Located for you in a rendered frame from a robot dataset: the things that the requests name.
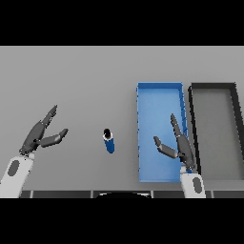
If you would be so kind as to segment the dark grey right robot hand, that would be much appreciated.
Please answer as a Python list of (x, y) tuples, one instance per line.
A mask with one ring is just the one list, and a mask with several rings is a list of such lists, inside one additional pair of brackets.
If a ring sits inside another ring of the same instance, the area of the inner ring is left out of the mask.
[(172, 159), (179, 158), (180, 162), (186, 166), (186, 169), (192, 171), (195, 168), (192, 147), (186, 134), (181, 132), (173, 113), (171, 114), (171, 124), (177, 143), (177, 150), (162, 144), (158, 136), (153, 138), (155, 146), (160, 153), (163, 153)]

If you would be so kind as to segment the dark grey bin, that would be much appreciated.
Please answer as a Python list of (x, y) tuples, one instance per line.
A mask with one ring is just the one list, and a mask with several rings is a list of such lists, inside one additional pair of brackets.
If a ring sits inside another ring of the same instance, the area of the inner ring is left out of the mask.
[(192, 83), (196, 165), (205, 180), (244, 180), (244, 124), (235, 82)]

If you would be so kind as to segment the blue bin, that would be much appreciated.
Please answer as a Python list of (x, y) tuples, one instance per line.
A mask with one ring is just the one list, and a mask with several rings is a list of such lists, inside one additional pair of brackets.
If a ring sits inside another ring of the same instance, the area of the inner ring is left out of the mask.
[(159, 152), (153, 138), (177, 150), (171, 124), (173, 113), (182, 133), (188, 136), (185, 95), (182, 82), (138, 82), (137, 147), (140, 183), (173, 183), (180, 181), (181, 162)]

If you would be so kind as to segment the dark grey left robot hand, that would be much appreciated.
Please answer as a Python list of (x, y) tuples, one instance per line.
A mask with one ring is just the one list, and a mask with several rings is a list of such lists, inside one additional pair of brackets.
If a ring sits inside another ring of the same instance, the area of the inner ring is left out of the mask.
[(59, 144), (68, 133), (68, 129), (62, 130), (60, 133), (45, 137), (45, 130), (56, 115), (57, 106), (54, 105), (47, 113), (43, 120), (38, 121), (30, 130), (26, 139), (23, 142), (19, 153), (22, 155), (29, 155), (37, 150), (39, 146), (47, 148), (55, 144)]

